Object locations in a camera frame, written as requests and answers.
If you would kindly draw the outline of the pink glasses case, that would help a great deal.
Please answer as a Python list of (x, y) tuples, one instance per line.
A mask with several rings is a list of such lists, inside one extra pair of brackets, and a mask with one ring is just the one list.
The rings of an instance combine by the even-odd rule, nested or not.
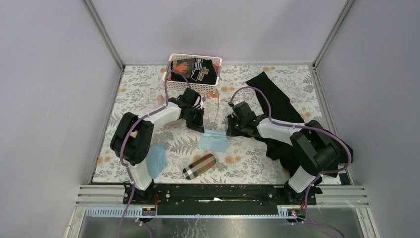
[[(163, 96), (163, 95), (158, 95), (157, 96), (157, 101), (158, 101), (158, 106), (162, 106), (166, 102), (166, 97)], [(177, 127), (180, 127), (182, 125), (182, 123), (183, 123), (183, 120), (179, 119), (177, 121), (169, 122), (165, 126), (177, 128)]]

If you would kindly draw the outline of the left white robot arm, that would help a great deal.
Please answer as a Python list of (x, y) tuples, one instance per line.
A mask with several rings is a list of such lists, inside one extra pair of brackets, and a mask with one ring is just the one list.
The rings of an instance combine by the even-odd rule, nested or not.
[(153, 179), (145, 161), (153, 132), (170, 122), (183, 119), (188, 129), (203, 133), (203, 116), (201, 95), (190, 88), (176, 98), (169, 98), (165, 104), (143, 116), (131, 112), (123, 115), (110, 148), (127, 168), (130, 182), (136, 188), (134, 196), (139, 202), (147, 204), (154, 196), (154, 191), (150, 188)]

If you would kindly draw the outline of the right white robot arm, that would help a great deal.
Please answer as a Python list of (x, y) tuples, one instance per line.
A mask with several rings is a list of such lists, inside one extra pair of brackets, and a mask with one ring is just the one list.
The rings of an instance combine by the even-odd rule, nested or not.
[(297, 165), (291, 170), (284, 190), (284, 198), (290, 204), (297, 204), (304, 197), (304, 190), (313, 185), (320, 174), (340, 163), (342, 158), (351, 158), (345, 143), (337, 136), (323, 129), (315, 120), (309, 123), (291, 123), (256, 115), (246, 102), (233, 104), (228, 115), (227, 135), (248, 137), (262, 142), (279, 143), (276, 150), (279, 158), (289, 159)]

